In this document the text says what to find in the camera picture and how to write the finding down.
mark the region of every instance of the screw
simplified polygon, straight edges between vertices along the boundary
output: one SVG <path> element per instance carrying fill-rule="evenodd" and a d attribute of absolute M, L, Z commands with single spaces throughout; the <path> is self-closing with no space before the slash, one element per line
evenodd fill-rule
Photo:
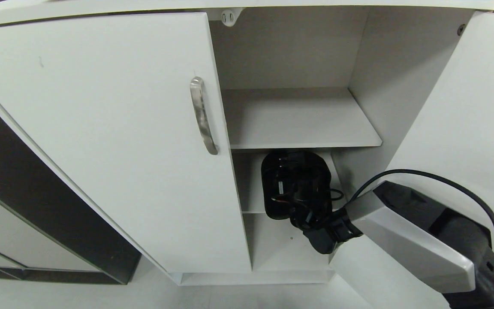
<path fill-rule="evenodd" d="M 457 35 L 461 36 L 461 34 L 464 32 L 464 29 L 466 29 L 466 24 L 462 24 L 462 25 L 458 26 Z"/>

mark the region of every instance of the black plastic part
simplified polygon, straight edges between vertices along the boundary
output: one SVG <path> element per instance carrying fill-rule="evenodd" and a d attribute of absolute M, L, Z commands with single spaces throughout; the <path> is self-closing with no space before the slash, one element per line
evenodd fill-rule
<path fill-rule="evenodd" d="M 398 215 L 474 263 L 476 288 L 443 294 L 452 309 L 494 308 L 494 252 L 486 227 L 406 186 L 383 182 L 373 192 Z"/>
<path fill-rule="evenodd" d="M 317 154 L 308 151 L 273 151 L 262 161 L 261 174 L 264 208 L 270 218 L 305 218 L 310 211 L 316 217 L 331 213 L 331 172 L 325 160 Z M 307 208 L 295 208 L 289 202 L 272 200 L 272 197 L 282 194 L 288 195 L 284 199 L 300 201 Z"/>
<path fill-rule="evenodd" d="M 0 203 L 111 280 L 127 284 L 132 278 L 140 252 L 62 182 L 1 118 Z"/>
<path fill-rule="evenodd" d="M 360 230 L 353 226 L 344 208 L 333 212 L 321 229 L 305 231 L 303 234 L 320 254 L 331 254 L 337 244 L 341 245 L 352 238 L 363 235 Z"/>
<path fill-rule="evenodd" d="M 494 307 L 494 252 L 478 224 L 463 217 L 451 217 L 437 238 L 474 263 L 476 289 L 443 294 L 452 309 Z"/>

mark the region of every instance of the cabinet side panel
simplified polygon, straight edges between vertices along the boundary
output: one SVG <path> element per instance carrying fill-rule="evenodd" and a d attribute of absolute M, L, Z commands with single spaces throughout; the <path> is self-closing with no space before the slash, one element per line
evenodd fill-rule
<path fill-rule="evenodd" d="M 383 140 L 381 147 L 337 149 L 333 159 L 351 196 L 382 172 L 409 131 L 468 23 L 469 9 L 372 8 L 349 90 Z"/>

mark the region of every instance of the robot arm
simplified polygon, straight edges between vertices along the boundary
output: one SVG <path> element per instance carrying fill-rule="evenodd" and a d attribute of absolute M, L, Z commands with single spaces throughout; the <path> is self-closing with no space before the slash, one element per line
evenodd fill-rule
<path fill-rule="evenodd" d="M 422 282 L 443 294 L 453 309 L 494 308 L 494 252 L 491 233 L 449 207 L 409 187 L 383 182 L 360 196 L 372 182 L 394 173 L 433 178 L 471 197 L 488 214 L 492 209 L 467 188 L 418 170 L 388 170 L 371 178 L 343 208 L 330 188 L 326 162 L 308 151 L 279 150 L 261 164 L 265 211 L 289 219 L 312 247 L 330 254 L 337 245 L 367 235 Z M 339 193 L 332 198 L 331 192 Z"/>
<path fill-rule="evenodd" d="M 364 233 L 443 294 L 451 308 L 494 308 L 494 252 L 486 227 L 392 182 L 382 182 L 333 215 L 325 230 L 337 243 Z M 310 242 L 321 238 L 306 236 Z"/>

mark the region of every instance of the power cord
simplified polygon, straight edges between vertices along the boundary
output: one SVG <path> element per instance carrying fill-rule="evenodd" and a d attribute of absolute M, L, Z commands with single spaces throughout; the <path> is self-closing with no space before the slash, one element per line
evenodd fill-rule
<path fill-rule="evenodd" d="M 386 175 L 390 174 L 413 174 L 413 175 L 419 175 L 419 176 L 424 176 L 428 178 L 432 178 L 437 180 L 438 182 L 443 182 L 444 184 L 447 184 L 453 188 L 456 188 L 460 192 L 463 192 L 465 195 L 468 195 L 472 200 L 474 200 L 479 206 L 482 207 L 482 209 L 488 214 L 489 219 L 491 220 L 493 227 L 494 227 L 494 212 L 493 210 L 487 205 L 479 196 L 477 196 L 474 192 L 468 190 L 468 188 L 465 188 L 461 186 L 460 184 L 457 184 L 456 182 L 453 182 L 452 180 L 449 180 L 447 178 L 443 178 L 441 176 L 427 173 L 427 172 L 422 172 L 420 170 L 406 170 L 406 169 L 399 169 L 399 170 L 387 170 L 382 173 L 376 174 L 373 176 L 373 178 L 369 179 L 367 182 L 365 182 L 359 189 L 352 195 L 352 198 L 349 200 L 349 202 L 355 200 L 358 198 L 358 196 L 365 190 L 370 184 L 372 184 L 375 180 L 378 178 L 381 178 Z"/>

